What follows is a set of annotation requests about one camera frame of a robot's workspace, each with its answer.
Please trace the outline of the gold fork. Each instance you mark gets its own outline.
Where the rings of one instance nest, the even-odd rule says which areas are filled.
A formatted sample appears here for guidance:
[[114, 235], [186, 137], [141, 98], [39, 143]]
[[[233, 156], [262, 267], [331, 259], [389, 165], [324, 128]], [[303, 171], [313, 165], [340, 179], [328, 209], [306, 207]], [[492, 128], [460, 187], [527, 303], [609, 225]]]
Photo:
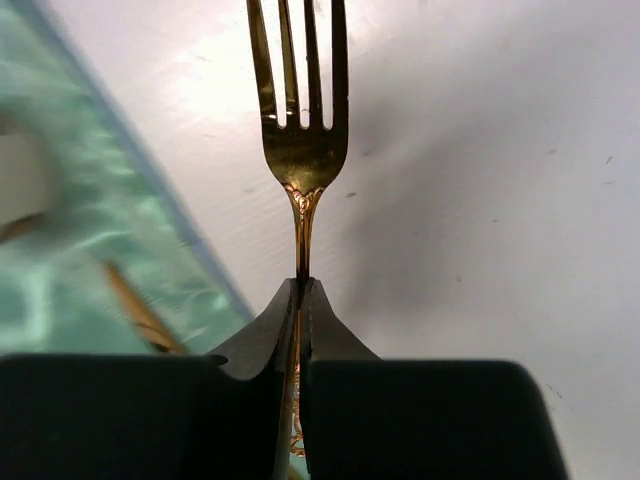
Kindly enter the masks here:
[[348, 150], [349, 77], [346, 11], [343, 1], [331, 3], [332, 125], [323, 123], [320, 62], [314, 5], [304, 3], [309, 125], [300, 120], [300, 102], [289, 7], [278, 3], [284, 68], [286, 123], [278, 123], [273, 72], [264, 18], [259, 1], [247, 3], [251, 49], [267, 165], [284, 188], [293, 212], [296, 240], [296, 319], [293, 326], [295, 363], [291, 374], [292, 431], [290, 452], [306, 456], [301, 425], [302, 297], [310, 278], [311, 236], [319, 199], [342, 170]]

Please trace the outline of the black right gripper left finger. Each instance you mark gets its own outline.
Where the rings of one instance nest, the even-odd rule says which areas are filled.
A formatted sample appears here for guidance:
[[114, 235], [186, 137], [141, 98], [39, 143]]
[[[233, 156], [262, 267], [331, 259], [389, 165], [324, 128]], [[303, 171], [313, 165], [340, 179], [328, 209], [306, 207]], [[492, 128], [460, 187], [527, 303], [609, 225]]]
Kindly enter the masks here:
[[298, 290], [198, 355], [1, 360], [5, 479], [284, 479]]

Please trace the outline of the gold knife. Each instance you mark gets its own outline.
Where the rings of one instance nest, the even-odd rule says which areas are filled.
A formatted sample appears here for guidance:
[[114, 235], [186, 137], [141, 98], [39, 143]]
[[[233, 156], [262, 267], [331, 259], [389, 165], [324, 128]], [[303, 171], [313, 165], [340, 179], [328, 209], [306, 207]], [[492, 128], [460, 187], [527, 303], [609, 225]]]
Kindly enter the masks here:
[[102, 262], [101, 267], [111, 290], [129, 316], [129, 322], [151, 348], [162, 354], [187, 355], [188, 349], [177, 340], [171, 330], [138, 295], [116, 266], [110, 262]]

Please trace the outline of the green satin placemat cloth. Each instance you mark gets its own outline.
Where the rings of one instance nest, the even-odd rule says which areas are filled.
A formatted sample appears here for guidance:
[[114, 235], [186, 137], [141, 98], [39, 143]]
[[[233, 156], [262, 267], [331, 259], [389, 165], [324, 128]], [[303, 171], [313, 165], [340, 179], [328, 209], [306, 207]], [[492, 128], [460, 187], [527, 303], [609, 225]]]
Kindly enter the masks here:
[[31, 1], [1, 5], [1, 350], [144, 353], [112, 264], [203, 353], [246, 326], [171, 191]]

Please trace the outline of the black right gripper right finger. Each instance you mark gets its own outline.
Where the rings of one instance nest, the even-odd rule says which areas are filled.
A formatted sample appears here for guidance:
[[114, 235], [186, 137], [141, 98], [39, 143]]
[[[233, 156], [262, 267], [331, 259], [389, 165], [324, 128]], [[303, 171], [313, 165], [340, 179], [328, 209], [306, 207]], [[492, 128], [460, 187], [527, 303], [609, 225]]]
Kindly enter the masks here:
[[301, 424], [314, 479], [564, 479], [541, 392], [504, 360], [383, 360], [310, 280]]

